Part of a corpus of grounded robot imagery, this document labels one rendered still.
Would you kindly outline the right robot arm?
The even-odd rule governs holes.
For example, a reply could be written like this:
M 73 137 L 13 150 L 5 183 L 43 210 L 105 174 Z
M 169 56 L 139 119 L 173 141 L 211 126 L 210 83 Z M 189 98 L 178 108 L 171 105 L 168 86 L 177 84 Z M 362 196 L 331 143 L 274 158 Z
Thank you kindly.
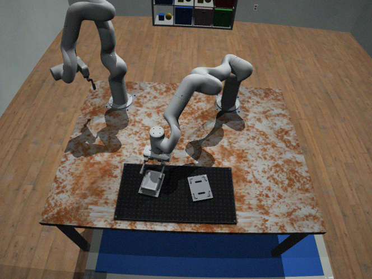
M 61 40 L 64 67 L 62 63 L 50 68 L 50 71 L 56 81 L 62 79 L 65 83 L 73 82 L 76 73 L 79 72 L 76 45 L 81 23 L 83 20 L 94 21 L 101 41 L 101 62 L 110 72 L 108 80 L 112 97 L 109 104 L 114 109 L 124 109 L 131 105 L 133 99 L 127 93 L 125 85 L 127 65 L 115 52 L 116 37 L 111 22 L 115 13 L 114 6 L 106 0 L 90 0 L 70 5 Z

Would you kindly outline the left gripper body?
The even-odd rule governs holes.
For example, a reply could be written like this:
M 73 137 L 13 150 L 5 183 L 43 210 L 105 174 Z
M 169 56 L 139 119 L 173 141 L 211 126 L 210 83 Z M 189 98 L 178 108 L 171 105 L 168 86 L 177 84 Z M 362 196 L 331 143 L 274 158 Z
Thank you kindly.
M 171 153 L 166 154 L 166 153 L 162 152 L 160 154 L 156 154 L 156 153 L 152 152 L 151 146 L 147 145 L 147 146 L 145 146 L 145 149 L 143 151 L 143 157 L 148 158 L 148 156 L 153 157 L 153 160 L 162 159 L 163 162 L 169 162 L 170 158 L 171 158 Z

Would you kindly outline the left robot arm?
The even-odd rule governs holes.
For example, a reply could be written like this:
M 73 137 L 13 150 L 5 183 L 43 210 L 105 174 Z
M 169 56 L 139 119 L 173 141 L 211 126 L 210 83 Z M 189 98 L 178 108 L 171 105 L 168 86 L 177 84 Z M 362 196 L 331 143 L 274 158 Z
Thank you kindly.
M 217 95 L 222 90 L 222 81 L 225 80 L 223 93 L 217 98 L 216 104 L 222 110 L 234 111 L 240 105 L 237 96 L 241 81 L 247 79 L 252 72 L 253 66 L 249 62 L 232 54 L 225 55 L 218 67 L 193 69 L 190 75 L 182 80 L 164 111 L 163 116 L 171 129 L 170 138 L 165 136 L 162 127 L 155 126 L 150 129 L 152 152 L 170 154 L 174 150 L 180 138 L 178 119 L 194 92 Z

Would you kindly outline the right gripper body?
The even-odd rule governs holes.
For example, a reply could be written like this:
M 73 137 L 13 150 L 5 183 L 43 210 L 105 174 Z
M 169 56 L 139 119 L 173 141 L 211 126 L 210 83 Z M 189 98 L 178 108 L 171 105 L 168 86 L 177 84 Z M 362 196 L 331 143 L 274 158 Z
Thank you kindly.
M 84 64 L 84 62 L 79 58 L 79 56 L 77 57 L 77 65 L 78 65 L 79 71 L 82 73 L 84 77 L 87 77 L 90 75 L 87 65 Z

